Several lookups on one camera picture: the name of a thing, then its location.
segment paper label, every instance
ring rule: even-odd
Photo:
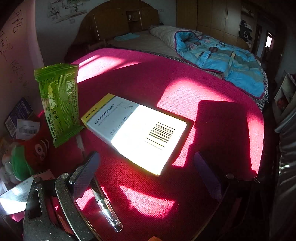
[[[26,209],[28,195],[35,177],[41,177],[43,180],[54,179],[50,170],[41,172],[29,177],[25,181],[16,185],[0,196],[0,203],[4,210],[4,215],[19,213]]]
[[[40,123],[31,120],[17,120],[17,139],[30,140],[39,132]]]

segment wardrobe door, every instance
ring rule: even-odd
[[[198,0],[197,25],[210,27],[212,22],[212,0]]]
[[[213,0],[211,27],[224,32],[226,21],[226,0]]]
[[[196,30],[197,0],[177,0],[177,27]]]
[[[223,35],[224,35],[223,31],[211,28],[211,32],[210,32],[211,37],[213,37],[217,40],[223,41]]]
[[[224,32],[238,37],[242,13],[240,0],[227,0],[226,23]]]
[[[230,45],[236,45],[237,44],[237,37],[233,36],[228,33],[224,33],[223,35],[223,42]]]

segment shelf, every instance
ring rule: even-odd
[[[288,78],[293,82],[293,84],[296,86],[295,80],[290,76],[290,74],[287,73],[286,71],[285,71],[285,73],[288,76]]]
[[[254,18],[254,16],[252,16],[250,13],[242,11],[242,14],[244,14],[244,15],[250,17],[250,18]]]
[[[246,28],[246,29],[248,29],[248,30],[250,30],[250,31],[252,32],[252,29],[246,27],[245,25],[241,24],[240,26],[241,26],[241,27],[244,27],[244,28]]]
[[[282,89],[283,93],[284,93],[284,96],[286,97],[287,101],[290,103],[293,96],[294,96],[294,93],[288,93],[286,92],[284,89]]]

